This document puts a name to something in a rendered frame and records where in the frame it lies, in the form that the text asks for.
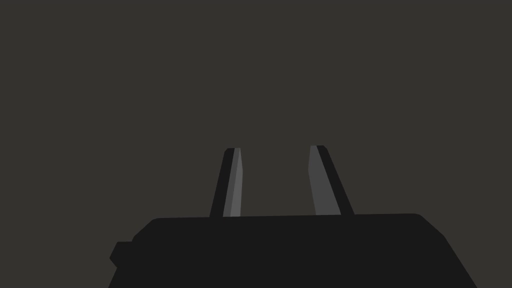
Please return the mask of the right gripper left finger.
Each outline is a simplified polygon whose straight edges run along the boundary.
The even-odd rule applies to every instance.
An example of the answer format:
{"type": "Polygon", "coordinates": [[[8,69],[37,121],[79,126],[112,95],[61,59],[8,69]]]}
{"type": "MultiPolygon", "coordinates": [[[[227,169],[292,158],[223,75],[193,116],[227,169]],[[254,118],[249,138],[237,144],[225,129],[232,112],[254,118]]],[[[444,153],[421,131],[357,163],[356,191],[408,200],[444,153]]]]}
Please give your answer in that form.
{"type": "Polygon", "coordinates": [[[240,217],[242,208],[243,165],[241,149],[223,152],[212,206],[211,218],[240,217]]]}

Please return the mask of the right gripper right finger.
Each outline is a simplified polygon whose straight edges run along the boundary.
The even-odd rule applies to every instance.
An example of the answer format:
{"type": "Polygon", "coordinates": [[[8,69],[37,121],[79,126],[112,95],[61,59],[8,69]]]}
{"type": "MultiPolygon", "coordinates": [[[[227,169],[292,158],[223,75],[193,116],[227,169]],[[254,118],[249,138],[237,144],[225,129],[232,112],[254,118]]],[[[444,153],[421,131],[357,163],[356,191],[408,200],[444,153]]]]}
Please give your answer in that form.
{"type": "Polygon", "coordinates": [[[310,147],[308,177],[316,215],[355,214],[333,159],[324,145],[310,147]]]}

